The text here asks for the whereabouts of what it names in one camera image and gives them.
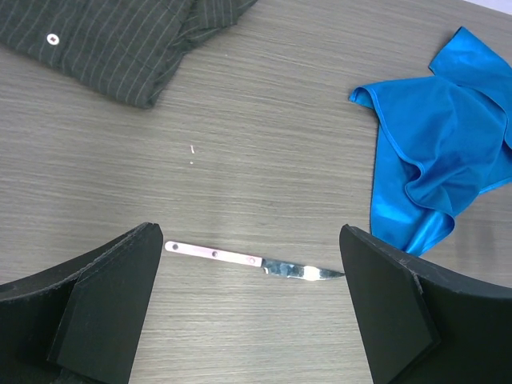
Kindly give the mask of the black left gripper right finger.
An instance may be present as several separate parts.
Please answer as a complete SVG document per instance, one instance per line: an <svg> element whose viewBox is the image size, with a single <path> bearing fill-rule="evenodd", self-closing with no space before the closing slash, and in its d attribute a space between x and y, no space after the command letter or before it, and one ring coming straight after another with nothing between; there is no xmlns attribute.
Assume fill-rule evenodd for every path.
<svg viewBox="0 0 512 384"><path fill-rule="evenodd" d="M509 383L511 289L401 252L357 227L339 245L373 382Z"/></svg>

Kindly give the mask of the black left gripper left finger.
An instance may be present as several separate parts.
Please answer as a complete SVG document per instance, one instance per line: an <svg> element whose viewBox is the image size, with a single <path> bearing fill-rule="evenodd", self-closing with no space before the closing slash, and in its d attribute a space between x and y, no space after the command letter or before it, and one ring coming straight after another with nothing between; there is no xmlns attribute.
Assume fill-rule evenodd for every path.
<svg viewBox="0 0 512 384"><path fill-rule="evenodd" d="M3 383L127 383L162 252L143 223L1 286Z"/></svg>

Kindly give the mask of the pink handled steel knife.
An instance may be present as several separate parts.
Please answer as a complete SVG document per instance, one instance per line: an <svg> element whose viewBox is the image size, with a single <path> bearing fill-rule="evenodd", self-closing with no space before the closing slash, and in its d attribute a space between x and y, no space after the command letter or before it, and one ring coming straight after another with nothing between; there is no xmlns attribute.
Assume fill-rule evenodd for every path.
<svg viewBox="0 0 512 384"><path fill-rule="evenodd" d="M282 278L295 278L316 282L343 278L345 276L345 274L341 271L328 270L311 265L284 262L272 258L262 258L250 254L240 254L226 250L218 250L183 242L167 241L164 244L164 249L175 254L182 254L197 258L205 258L260 268L267 275L279 276Z"/></svg>

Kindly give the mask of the blue satin napkin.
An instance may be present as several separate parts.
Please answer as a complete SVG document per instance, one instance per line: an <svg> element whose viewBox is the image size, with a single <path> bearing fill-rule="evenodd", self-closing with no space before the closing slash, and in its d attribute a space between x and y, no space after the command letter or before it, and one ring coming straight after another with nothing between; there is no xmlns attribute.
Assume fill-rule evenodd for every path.
<svg viewBox="0 0 512 384"><path fill-rule="evenodd" d="M378 118L370 231L416 256L480 194L511 180L510 65L460 28L429 68L429 77L350 95Z"/></svg>

